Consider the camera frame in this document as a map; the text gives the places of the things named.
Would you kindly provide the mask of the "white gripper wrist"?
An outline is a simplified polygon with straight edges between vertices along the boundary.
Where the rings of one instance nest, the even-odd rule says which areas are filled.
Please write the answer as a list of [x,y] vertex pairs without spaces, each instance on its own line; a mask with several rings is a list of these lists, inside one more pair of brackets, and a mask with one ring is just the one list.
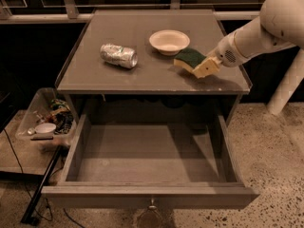
[[215,49],[209,51],[199,65],[193,69],[193,74],[199,78],[205,78],[206,76],[213,75],[219,72],[220,65],[223,64],[226,67],[238,67],[243,63],[249,61],[248,57],[245,57],[237,44],[237,36],[239,32],[235,30],[222,38]]

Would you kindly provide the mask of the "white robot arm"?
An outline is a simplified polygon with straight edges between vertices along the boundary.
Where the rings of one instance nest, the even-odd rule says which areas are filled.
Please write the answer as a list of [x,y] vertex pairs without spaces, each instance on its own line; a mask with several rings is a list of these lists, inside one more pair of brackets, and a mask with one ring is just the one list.
[[267,104],[277,115],[304,79],[304,0],[265,0],[259,16],[221,39],[193,74],[206,77],[222,67],[238,67],[260,54],[295,46],[300,51]]

